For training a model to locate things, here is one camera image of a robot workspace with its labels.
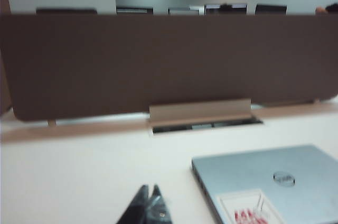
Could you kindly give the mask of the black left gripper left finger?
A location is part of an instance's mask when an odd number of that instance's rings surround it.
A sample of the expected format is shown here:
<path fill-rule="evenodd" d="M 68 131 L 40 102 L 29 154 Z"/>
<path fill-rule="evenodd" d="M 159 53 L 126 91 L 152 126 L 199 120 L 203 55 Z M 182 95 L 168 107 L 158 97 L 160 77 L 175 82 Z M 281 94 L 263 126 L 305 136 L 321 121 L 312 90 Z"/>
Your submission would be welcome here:
<path fill-rule="evenodd" d="M 117 223 L 144 223 L 148 195 L 149 186 L 144 184 L 138 189 Z"/>

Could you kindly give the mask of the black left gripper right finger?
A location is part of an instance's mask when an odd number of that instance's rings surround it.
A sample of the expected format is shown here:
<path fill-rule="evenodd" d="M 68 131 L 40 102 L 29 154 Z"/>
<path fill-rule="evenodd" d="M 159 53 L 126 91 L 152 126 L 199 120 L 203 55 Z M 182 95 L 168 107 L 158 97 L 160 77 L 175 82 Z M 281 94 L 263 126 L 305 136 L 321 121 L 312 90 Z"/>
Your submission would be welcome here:
<path fill-rule="evenodd" d="M 148 200 L 147 223 L 172 223 L 170 211 L 157 184 Z"/>

